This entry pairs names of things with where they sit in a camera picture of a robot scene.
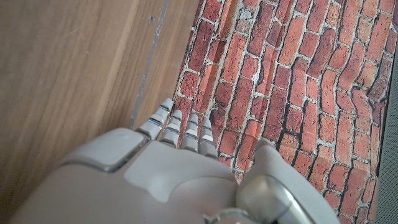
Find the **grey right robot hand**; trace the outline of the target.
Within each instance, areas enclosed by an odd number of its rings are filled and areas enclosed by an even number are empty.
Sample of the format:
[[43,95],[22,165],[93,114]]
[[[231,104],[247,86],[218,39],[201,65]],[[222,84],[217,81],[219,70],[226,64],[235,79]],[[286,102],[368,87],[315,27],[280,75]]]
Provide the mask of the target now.
[[166,99],[139,128],[70,153],[11,223],[337,223],[317,189],[258,139],[241,181],[217,158],[211,123]]

